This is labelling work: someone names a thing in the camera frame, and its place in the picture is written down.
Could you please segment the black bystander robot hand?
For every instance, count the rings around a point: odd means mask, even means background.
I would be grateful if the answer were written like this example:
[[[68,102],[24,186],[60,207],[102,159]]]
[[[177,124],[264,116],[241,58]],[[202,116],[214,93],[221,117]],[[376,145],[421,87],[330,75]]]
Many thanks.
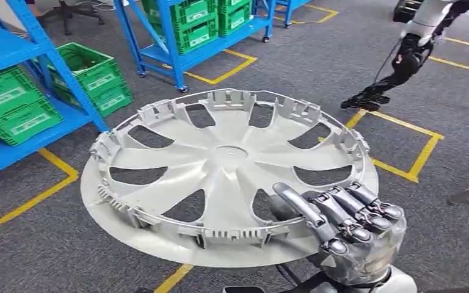
[[[369,112],[379,110],[383,104],[388,104],[390,98],[384,92],[390,89],[387,84],[373,84],[355,94],[340,104],[340,108],[363,109]]]

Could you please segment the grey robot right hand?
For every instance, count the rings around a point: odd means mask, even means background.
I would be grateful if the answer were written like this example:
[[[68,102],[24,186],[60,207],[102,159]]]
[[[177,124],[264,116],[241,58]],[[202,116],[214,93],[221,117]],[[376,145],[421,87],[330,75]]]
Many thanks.
[[[391,263],[407,228],[403,208],[380,200],[358,181],[302,194],[285,183],[272,188],[279,197],[274,212],[304,221],[326,256],[319,266],[330,281],[393,290]]]

